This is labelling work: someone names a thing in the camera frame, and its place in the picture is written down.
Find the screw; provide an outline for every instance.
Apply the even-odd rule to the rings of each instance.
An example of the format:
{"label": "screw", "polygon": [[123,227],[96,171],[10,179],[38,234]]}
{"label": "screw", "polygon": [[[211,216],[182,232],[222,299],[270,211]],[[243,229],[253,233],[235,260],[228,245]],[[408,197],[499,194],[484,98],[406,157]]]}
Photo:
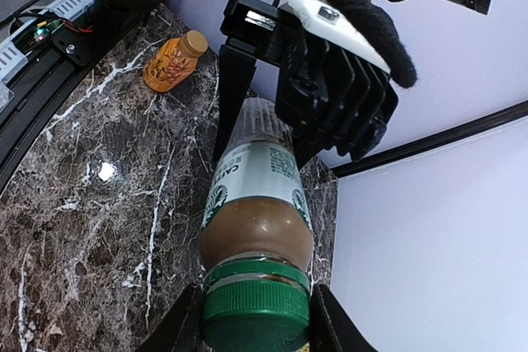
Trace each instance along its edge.
{"label": "screw", "polygon": [[331,8],[325,7],[325,6],[321,6],[321,8],[319,8],[318,15],[321,18],[327,20],[328,22],[331,22],[332,24],[335,24],[337,20],[339,19],[338,12],[335,12]]}

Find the white label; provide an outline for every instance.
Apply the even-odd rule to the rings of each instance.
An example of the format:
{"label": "white label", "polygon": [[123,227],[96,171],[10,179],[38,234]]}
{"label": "white label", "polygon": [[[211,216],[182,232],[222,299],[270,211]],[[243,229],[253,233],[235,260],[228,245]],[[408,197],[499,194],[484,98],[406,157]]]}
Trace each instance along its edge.
{"label": "white label", "polygon": [[312,231],[295,157],[281,145],[245,143],[222,158],[214,173],[202,227],[228,202],[248,197],[269,197],[291,204]]}

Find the orange bottle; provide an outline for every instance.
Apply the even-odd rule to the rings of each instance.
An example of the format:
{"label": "orange bottle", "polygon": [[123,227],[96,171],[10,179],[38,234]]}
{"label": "orange bottle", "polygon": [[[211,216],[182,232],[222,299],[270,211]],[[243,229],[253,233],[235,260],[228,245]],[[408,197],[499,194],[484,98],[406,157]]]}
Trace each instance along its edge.
{"label": "orange bottle", "polygon": [[194,72],[207,48],[207,39],[199,31],[170,39],[145,65],[143,79],[154,91],[168,92]]}

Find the green cap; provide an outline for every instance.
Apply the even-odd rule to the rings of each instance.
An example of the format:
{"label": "green cap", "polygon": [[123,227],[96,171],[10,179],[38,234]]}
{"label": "green cap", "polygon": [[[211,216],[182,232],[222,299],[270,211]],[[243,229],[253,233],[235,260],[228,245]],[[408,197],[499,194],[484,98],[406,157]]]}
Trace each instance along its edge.
{"label": "green cap", "polygon": [[[281,267],[291,275],[291,267],[272,264],[276,267],[274,275],[281,272]],[[306,278],[301,271],[295,271]],[[240,279],[207,294],[201,326],[205,343],[215,352],[293,352],[302,348],[308,342],[309,294],[306,289],[272,280],[272,277]]]}

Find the starbucks logo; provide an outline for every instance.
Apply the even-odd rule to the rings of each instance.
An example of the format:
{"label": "starbucks logo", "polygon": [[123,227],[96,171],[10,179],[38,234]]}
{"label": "starbucks logo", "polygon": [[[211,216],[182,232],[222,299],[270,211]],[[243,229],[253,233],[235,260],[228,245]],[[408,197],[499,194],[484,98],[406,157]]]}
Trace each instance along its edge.
{"label": "starbucks logo", "polygon": [[308,205],[306,204],[306,198],[301,190],[294,190],[291,193],[291,198],[294,201],[294,206],[297,209],[297,212],[301,215],[304,222],[308,224],[310,230],[312,229],[312,224],[310,222],[310,215],[308,212]]}
{"label": "starbucks logo", "polygon": [[209,223],[220,211],[228,198],[228,189],[225,185],[217,185],[210,193],[205,206],[205,223]]}

